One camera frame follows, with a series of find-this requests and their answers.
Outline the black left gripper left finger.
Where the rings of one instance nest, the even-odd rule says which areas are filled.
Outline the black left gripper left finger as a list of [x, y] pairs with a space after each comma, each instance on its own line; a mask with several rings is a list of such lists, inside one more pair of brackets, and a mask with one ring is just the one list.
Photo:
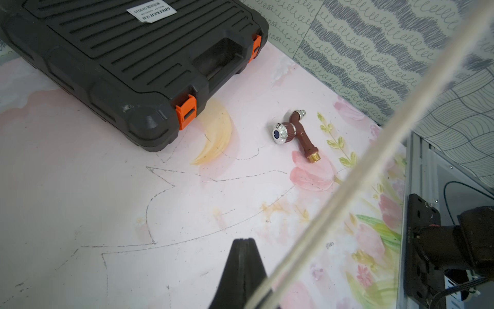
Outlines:
[[235, 239], [209, 308], [243, 308], [243, 240]]

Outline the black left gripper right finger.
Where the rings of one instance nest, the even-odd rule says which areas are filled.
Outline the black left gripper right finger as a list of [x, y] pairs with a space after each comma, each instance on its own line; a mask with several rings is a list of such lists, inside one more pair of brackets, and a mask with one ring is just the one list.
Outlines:
[[243, 249], [243, 308], [262, 282], [268, 277], [261, 254], [253, 238], [244, 240]]

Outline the white bag drawstring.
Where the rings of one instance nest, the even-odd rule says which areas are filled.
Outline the white bag drawstring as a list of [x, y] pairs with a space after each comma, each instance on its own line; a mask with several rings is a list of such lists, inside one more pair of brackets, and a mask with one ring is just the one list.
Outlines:
[[246, 308], [278, 307], [294, 281], [321, 250], [325, 239], [336, 229], [337, 222], [352, 207], [355, 198], [359, 197], [361, 191], [384, 168], [395, 154], [397, 144], [414, 128], [427, 108], [445, 89], [492, 19], [493, 1], [479, 1], [469, 17], [458, 27], [457, 33], [439, 59], [407, 97], [401, 109], [388, 121], [375, 143], [358, 161], [273, 274], [249, 298]]

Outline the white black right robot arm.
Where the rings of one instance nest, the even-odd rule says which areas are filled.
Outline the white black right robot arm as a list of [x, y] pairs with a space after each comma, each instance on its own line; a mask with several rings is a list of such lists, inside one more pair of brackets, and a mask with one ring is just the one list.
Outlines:
[[473, 270], [493, 279], [493, 207], [477, 207], [458, 216], [459, 224], [417, 230], [416, 248], [439, 269]]

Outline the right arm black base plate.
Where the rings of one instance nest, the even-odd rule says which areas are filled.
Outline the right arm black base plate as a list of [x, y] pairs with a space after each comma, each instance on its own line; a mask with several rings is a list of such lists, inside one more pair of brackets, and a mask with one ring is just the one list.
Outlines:
[[424, 228], [441, 225], [439, 211], [417, 194], [407, 200], [404, 291], [419, 308], [428, 308], [432, 298], [445, 289], [445, 271], [427, 260], [419, 246], [419, 233]]

